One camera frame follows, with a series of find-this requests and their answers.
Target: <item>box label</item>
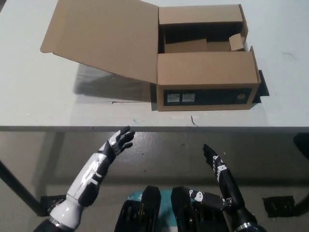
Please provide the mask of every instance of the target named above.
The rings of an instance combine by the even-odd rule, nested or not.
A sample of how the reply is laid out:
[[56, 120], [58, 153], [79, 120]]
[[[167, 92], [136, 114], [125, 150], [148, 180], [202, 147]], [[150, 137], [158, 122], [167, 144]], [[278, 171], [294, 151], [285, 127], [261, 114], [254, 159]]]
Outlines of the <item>box label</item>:
[[183, 102], [194, 102], [195, 93], [184, 93], [183, 94]]
[[168, 94], [168, 102], [180, 102], [180, 94]]

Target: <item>robotic hand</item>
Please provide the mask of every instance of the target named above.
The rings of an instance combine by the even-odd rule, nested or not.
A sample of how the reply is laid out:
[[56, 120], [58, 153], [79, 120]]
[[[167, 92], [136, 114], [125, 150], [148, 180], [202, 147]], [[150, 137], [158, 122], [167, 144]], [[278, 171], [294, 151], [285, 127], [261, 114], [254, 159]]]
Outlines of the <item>robotic hand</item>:
[[245, 207], [245, 201], [230, 170], [219, 155], [208, 145], [203, 147], [206, 162], [215, 172], [223, 197], [186, 189], [192, 199], [210, 208], [226, 211], [231, 217], [231, 227], [235, 232], [266, 232], [257, 224], [255, 216]]
[[108, 167], [117, 155], [132, 147], [130, 141], [134, 134], [135, 132], [130, 132], [130, 127], [127, 126], [109, 138], [79, 172], [67, 192], [65, 201], [55, 207], [49, 220], [41, 223], [34, 232], [75, 231], [81, 222], [83, 210], [96, 200]]

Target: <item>gray floor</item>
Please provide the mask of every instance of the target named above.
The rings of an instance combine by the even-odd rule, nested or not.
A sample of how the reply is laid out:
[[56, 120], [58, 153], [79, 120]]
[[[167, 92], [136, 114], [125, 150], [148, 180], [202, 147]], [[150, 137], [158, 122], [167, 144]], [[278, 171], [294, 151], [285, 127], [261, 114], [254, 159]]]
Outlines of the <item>gray floor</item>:
[[[0, 159], [39, 197], [64, 194], [88, 157], [110, 133], [0, 132]], [[99, 197], [83, 214], [78, 231], [113, 231], [127, 195], [147, 184], [170, 189], [187, 185], [219, 193], [202, 145], [207, 142], [227, 163], [249, 210], [268, 231], [306, 231], [309, 217], [267, 218], [262, 197], [309, 192], [309, 162], [295, 148], [293, 134], [137, 133], [134, 146], [117, 157]], [[35, 216], [0, 181], [0, 231], [30, 232]]]

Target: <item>cardboard box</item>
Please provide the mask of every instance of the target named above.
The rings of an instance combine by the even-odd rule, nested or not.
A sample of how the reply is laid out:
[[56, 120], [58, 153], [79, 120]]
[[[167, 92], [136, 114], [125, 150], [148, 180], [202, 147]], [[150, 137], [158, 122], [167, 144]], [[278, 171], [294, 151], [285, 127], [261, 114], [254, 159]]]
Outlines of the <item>cardboard box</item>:
[[42, 52], [157, 84], [159, 111], [250, 109], [261, 82], [241, 5], [59, 0]]

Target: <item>tabletop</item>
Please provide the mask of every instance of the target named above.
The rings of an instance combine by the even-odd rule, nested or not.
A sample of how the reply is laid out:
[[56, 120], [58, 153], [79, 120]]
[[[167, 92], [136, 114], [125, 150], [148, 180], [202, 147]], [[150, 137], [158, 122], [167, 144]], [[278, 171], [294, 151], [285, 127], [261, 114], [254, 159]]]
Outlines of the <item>tabletop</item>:
[[250, 110], [152, 111], [148, 83], [40, 52], [57, 0], [7, 0], [0, 13], [0, 131], [309, 131], [308, 1], [147, 2], [241, 3], [247, 44], [270, 96]]

